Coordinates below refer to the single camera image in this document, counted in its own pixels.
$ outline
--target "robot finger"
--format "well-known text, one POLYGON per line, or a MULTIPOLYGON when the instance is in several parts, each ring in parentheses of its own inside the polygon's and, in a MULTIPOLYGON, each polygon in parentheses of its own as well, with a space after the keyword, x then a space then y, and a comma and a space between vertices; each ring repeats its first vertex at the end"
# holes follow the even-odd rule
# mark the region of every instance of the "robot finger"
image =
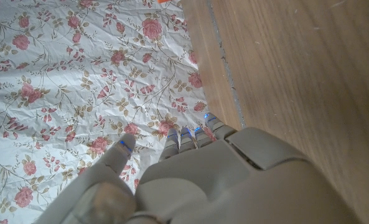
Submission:
POLYGON ((212 130, 213 134, 217 139, 225 139, 236 132, 235 129, 225 125, 225 123, 220 121, 212 113, 205 114, 205 124, 207 125, 208 128, 212 130))
POLYGON ((191 133, 188 128, 182 128, 180 132, 180 150, 179 153, 195 149, 195 144, 191 138, 191 133))
POLYGON ((114 172, 121 173, 128 159, 131 157, 136 140, 132 134, 124 134, 121 139, 113 144, 97 161, 110 167, 114 172))
POLYGON ((159 157, 159 162, 168 159, 178 153, 179 153, 179 140, 177 137, 177 131, 174 128, 171 128, 167 132, 165 148, 162 151, 161 156, 159 157))
POLYGON ((198 148, 204 147, 212 143, 210 137, 205 133, 205 131, 203 131, 201 127, 195 129, 195 138, 197 140, 198 148))

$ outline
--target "blue led light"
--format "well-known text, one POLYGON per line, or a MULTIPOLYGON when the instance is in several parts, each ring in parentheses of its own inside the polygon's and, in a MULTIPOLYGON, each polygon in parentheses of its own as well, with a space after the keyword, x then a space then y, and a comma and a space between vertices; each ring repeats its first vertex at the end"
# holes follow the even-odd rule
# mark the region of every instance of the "blue led light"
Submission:
POLYGON ((132 149, 131 149, 131 148, 129 148, 129 147, 124 143, 124 141, 121 141, 121 144, 122 144, 123 146, 126 146, 126 147, 129 149, 129 151, 132 151, 132 149))
POLYGON ((211 121, 211 120, 213 120, 213 119, 216 119, 216 117, 214 117, 214 118, 211 118, 210 120, 208 120, 208 122, 209 122, 209 121, 211 121))

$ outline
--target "wood grain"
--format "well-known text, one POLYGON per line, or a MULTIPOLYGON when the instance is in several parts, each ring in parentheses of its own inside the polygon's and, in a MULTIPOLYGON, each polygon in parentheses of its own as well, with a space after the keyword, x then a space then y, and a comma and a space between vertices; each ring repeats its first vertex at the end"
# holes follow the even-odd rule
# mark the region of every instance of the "wood grain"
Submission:
MULTIPOLYGON (((369 1, 211 3, 246 125, 307 154, 369 223, 369 1)), ((189 24, 210 16, 184 10, 203 10, 189 24)), ((195 47, 210 40, 208 29, 190 26, 195 47)))
POLYGON ((241 129, 206 1, 185 0, 182 5, 190 35, 197 35, 191 42, 209 110, 226 124, 241 129))

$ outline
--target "wooden board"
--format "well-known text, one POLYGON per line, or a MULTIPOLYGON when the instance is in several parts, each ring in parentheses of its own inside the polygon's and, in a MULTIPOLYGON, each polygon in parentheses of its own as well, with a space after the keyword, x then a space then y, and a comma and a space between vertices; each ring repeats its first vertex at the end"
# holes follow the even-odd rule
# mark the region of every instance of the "wooden board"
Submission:
MULTIPOLYGON (((210 17, 207 1, 189 2, 186 15, 203 11, 189 24, 210 17)), ((369 223, 369 1, 210 2, 246 125, 307 154, 369 223)), ((211 41, 207 26, 189 29, 211 41)))
POLYGON ((206 1, 185 0, 182 4, 190 35, 197 36, 191 42, 209 110, 224 123, 241 129, 212 20, 205 17, 205 13, 209 15, 206 1))

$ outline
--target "floral paper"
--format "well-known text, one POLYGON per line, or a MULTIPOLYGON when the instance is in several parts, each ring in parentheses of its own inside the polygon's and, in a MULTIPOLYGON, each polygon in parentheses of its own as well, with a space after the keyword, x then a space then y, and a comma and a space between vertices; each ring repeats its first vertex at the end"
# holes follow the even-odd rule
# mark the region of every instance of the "floral paper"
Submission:
POLYGON ((124 133, 135 190, 207 105, 180 1, 0 0, 0 223, 32 223, 124 133))

